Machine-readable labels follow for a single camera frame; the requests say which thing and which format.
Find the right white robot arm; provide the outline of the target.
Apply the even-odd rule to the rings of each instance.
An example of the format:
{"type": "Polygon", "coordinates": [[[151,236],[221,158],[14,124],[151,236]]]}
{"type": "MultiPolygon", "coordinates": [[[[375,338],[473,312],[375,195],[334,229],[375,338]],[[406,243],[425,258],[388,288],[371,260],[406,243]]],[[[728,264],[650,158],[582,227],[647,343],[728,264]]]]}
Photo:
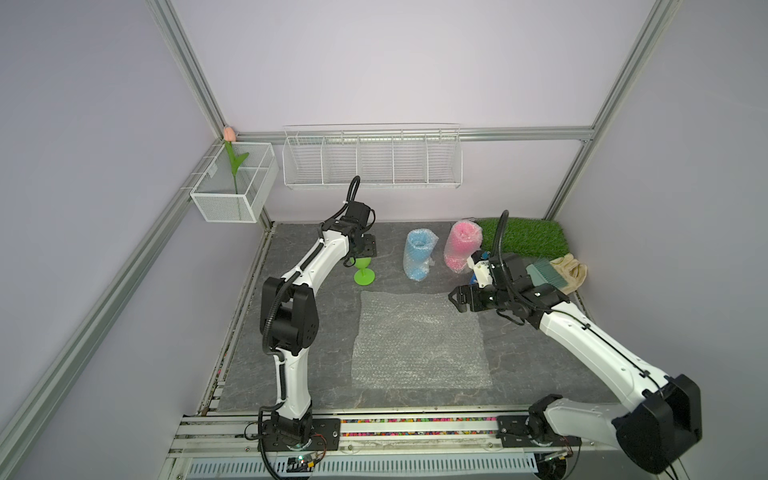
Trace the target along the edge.
{"type": "Polygon", "coordinates": [[[617,400],[588,404],[549,394],[528,408],[525,421],[499,420],[499,438],[542,447],[569,438],[594,441],[622,451],[647,473],[677,478],[684,470],[680,457],[703,437],[699,386],[642,360],[557,287],[534,284],[523,261],[503,251],[508,220],[502,212],[490,252],[475,251],[468,259],[474,282],[454,288],[449,301],[461,313],[493,311],[531,325],[580,360],[617,400]]]}

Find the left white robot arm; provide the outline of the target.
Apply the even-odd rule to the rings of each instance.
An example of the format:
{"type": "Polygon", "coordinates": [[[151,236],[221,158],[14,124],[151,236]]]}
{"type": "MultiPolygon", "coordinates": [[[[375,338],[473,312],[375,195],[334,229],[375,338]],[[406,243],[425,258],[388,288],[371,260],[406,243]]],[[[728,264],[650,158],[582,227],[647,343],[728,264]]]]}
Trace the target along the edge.
{"type": "Polygon", "coordinates": [[[336,265],[353,267],[376,256],[370,233],[376,214],[356,199],[360,185],[361,177],[353,177],[342,207],[320,223],[308,252],[262,287],[262,350],[275,362],[277,414],[290,421],[310,416],[308,352],[319,331],[317,291],[336,265]]]}

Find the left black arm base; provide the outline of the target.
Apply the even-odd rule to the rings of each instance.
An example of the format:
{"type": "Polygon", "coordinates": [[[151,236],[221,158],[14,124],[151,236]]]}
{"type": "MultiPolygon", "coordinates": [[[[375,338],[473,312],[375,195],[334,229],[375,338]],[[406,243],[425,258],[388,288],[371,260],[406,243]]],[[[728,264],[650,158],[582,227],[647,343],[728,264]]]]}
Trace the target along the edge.
{"type": "Polygon", "coordinates": [[[336,451],[341,439],[341,421],[337,418],[293,420],[280,417],[265,420],[261,428],[259,440],[267,452],[336,451]]]}

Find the green plastic wine glass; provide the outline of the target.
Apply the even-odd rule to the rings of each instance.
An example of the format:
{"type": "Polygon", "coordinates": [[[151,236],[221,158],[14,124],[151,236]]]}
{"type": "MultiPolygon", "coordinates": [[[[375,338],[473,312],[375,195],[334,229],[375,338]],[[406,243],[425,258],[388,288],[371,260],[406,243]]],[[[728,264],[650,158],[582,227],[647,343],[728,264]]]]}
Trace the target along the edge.
{"type": "Polygon", "coordinates": [[[376,278],[375,272],[370,268],[371,258],[357,258],[354,267],[357,271],[354,274],[354,282],[360,286],[371,285],[376,278]]]}

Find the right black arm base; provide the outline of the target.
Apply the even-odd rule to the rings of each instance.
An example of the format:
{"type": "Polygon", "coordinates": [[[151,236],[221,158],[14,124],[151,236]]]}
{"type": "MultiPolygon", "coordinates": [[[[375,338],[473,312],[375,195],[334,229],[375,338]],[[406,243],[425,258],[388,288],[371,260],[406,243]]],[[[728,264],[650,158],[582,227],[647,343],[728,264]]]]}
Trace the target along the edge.
{"type": "Polygon", "coordinates": [[[496,437],[504,448],[522,447],[579,447],[582,440],[574,436],[556,434],[543,416],[533,414],[500,415],[496,437]]]}

